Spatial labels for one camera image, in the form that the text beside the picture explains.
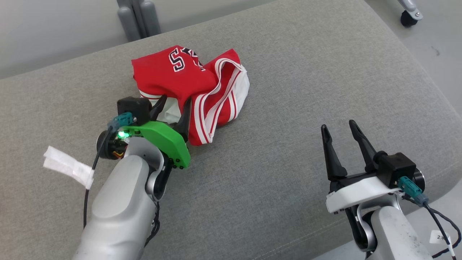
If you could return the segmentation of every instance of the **black wheel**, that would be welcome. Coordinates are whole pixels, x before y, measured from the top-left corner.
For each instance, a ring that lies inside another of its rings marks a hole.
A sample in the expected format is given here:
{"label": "black wheel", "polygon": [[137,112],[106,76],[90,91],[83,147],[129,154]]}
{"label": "black wheel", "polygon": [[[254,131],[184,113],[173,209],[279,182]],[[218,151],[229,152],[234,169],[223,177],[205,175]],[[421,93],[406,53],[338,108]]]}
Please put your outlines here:
{"label": "black wheel", "polygon": [[401,24],[404,27],[411,27],[415,25],[416,23],[417,23],[417,20],[414,20],[407,11],[404,11],[401,14]]}

